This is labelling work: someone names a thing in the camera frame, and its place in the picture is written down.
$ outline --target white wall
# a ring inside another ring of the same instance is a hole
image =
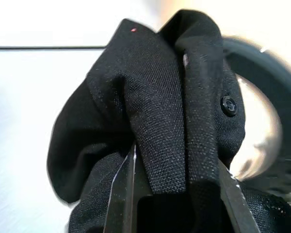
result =
[[[106,45],[124,18],[158,29],[159,0],[0,0],[0,46]]]

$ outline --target woven fabric texture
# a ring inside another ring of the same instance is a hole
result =
[[[234,117],[221,109],[226,95],[237,105]],[[158,33],[123,20],[54,126],[48,154],[52,185],[66,202],[81,200],[69,232],[103,231],[112,179],[134,140],[153,193],[187,194],[193,232],[226,232],[218,159],[229,165],[242,144],[244,123],[236,77],[208,16],[179,11]],[[262,232],[283,232],[275,231],[276,222],[291,232],[288,205],[269,215],[264,200],[267,206],[282,202],[244,189],[255,216],[266,219],[258,221]],[[281,220],[270,221],[273,216]]]

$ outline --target black button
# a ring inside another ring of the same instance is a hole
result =
[[[221,99],[221,108],[228,117],[233,117],[237,113],[237,105],[231,96],[224,96]]]

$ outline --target blurred background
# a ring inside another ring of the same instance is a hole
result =
[[[265,60],[274,58],[278,63],[266,70],[279,74],[276,68],[282,66],[289,75],[281,81],[291,80],[291,0],[0,1],[0,233],[65,232],[72,207],[53,193],[46,158],[58,113],[103,52],[86,47],[107,45],[124,18],[157,31],[181,8],[207,13],[222,35],[250,45],[245,51],[264,56],[256,63],[262,61],[263,66]],[[228,45],[227,52],[234,53],[233,45]],[[254,79],[239,74],[238,80],[247,135],[231,170],[246,180],[264,172],[281,155],[287,127],[277,105],[269,100],[271,94],[260,90]],[[257,108],[263,114],[254,114]],[[270,137],[273,140],[265,143]],[[270,152],[261,152],[259,145],[268,145]],[[244,172],[247,161],[253,162]],[[275,170],[264,182],[276,184],[281,178],[276,176]],[[268,191],[291,196],[291,188],[287,190],[275,187]]]

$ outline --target gray surface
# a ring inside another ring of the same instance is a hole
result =
[[[62,233],[49,184],[53,123],[100,51],[0,51],[0,233]]]

